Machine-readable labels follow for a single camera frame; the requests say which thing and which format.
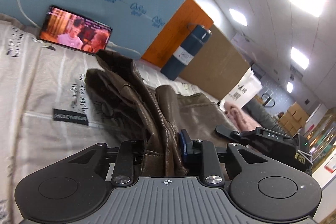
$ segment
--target white ceiling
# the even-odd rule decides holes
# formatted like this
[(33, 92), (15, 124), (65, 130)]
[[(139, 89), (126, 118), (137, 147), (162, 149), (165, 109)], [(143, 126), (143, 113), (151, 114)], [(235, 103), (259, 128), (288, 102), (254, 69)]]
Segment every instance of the white ceiling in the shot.
[[(256, 48), (267, 52), (269, 58), (250, 54), (263, 67), (284, 71), (289, 79), (291, 47), (303, 52), (310, 64), (301, 71), (302, 81), (328, 108), (336, 107), (336, 0), (326, 1), (319, 18), (291, 5), (289, 0), (215, 1), (238, 31), (251, 38)], [(235, 22), (229, 8), (243, 13), (248, 26)]]

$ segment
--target black fabric label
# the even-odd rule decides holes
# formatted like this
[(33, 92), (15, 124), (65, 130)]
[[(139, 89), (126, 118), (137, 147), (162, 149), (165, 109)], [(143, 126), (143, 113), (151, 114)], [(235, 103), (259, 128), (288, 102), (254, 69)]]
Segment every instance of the black fabric label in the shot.
[(87, 120), (87, 116), (85, 114), (69, 110), (61, 110), (53, 108), (52, 118), (54, 121), (73, 122), (84, 124), (85, 126), (89, 125), (89, 121)]

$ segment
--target video on phone screen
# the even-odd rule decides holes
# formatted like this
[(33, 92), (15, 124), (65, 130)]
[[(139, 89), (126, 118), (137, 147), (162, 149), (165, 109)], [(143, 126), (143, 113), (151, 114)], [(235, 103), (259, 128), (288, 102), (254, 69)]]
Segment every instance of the video on phone screen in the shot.
[(51, 7), (48, 22), (41, 30), (40, 39), (96, 53), (104, 49), (111, 35), (111, 28), (89, 19)]

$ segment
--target bottle label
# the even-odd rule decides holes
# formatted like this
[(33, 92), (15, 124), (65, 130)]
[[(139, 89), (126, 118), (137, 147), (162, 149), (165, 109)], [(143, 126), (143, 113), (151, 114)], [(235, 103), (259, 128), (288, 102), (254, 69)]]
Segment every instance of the bottle label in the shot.
[(184, 65), (188, 65), (190, 61), (194, 58), (193, 55), (188, 53), (184, 48), (179, 46), (177, 50), (173, 53), (173, 56)]

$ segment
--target gray gripper base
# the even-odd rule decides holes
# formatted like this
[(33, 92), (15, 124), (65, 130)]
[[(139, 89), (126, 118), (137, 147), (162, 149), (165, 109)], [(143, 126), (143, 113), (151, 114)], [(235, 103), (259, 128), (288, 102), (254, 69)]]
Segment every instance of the gray gripper base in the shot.
[[(24, 220), (22, 224), (33, 224)], [(116, 188), (92, 215), (73, 224), (261, 224), (237, 210), (224, 192), (197, 178), (144, 178)], [(307, 218), (297, 224), (315, 224)]]

